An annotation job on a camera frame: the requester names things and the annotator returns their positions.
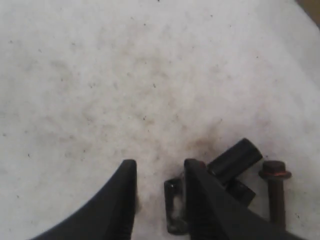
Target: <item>black plastic piece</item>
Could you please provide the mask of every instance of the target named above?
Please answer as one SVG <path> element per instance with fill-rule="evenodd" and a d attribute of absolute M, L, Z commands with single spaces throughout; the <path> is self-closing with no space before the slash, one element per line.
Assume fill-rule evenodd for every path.
<path fill-rule="evenodd" d="M 256 193 L 239 180 L 232 180 L 226 187 L 226 192 L 234 197 L 239 203 L 248 207 L 255 198 Z"/>
<path fill-rule="evenodd" d="M 185 160 L 184 174 L 191 240 L 301 240 L 236 201 L 198 161 Z"/>
<path fill-rule="evenodd" d="M 176 177 L 164 182 L 164 198 L 168 233 L 186 235 L 188 233 L 188 224 L 186 221 L 183 181 L 181 178 Z"/>
<path fill-rule="evenodd" d="M 87 204 L 33 240 L 129 240 L 136 198 L 137 164 L 124 160 Z"/>
<path fill-rule="evenodd" d="M 244 138 L 207 165 L 209 173 L 226 185 L 262 159 L 260 151 Z"/>

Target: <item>white surface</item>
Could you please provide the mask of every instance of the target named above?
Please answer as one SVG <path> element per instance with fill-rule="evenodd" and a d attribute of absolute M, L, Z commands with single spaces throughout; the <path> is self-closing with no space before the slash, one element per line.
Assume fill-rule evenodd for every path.
<path fill-rule="evenodd" d="M 57 224 L 127 158 L 132 239 L 179 239 L 163 181 L 242 137 L 287 162 L 287 228 L 319 239 L 320 32 L 293 0 L 1 0 L 0 36 L 1 239 Z M 260 167 L 242 179 L 268 217 Z"/>

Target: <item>bolt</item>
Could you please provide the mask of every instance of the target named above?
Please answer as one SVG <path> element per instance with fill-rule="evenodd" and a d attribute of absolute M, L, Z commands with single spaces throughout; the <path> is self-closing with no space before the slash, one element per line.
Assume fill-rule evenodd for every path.
<path fill-rule="evenodd" d="M 259 176 L 268 183 L 270 222 L 286 229 L 284 180 L 291 178 L 282 161 L 265 161 Z"/>

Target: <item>brown stain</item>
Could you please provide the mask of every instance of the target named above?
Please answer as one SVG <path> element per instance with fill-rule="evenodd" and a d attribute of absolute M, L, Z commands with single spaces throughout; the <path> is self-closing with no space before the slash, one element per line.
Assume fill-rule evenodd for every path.
<path fill-rule="evenodd" d="M 145 119 L 144 124 L 146 127 L 154 125 L 155 124 L 155 120 L 153 119 Z"/>

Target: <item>bolt head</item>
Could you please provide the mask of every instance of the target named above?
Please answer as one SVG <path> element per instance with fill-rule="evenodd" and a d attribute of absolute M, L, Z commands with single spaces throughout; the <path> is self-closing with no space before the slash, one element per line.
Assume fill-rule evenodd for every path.
<path fill-rule="evenodd" d="M 283 161 L 265 161 L 262 171 L 268 174 L 278 174 L 286 171 L 286 164 Z"/>
<path fill-rule="evenodd" d="M 292 174 L 286 170 L 286 164 L 283 161 L 265 161 L 259 176 L 265 180 L 283 181 L 289 179 Z"/>

